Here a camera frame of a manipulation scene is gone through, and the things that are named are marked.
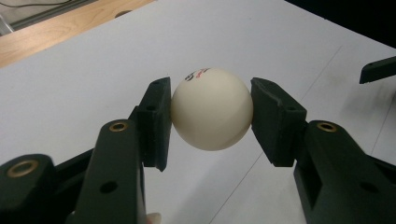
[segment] wooden table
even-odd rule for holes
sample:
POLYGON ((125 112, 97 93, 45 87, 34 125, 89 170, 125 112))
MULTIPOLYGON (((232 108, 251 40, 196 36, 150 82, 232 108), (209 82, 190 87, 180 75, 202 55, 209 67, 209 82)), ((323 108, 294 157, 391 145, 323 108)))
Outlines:
POLYGON ((153 0, 98 0, 9 35, 0 36, 0 67, 83 33, 153 0))

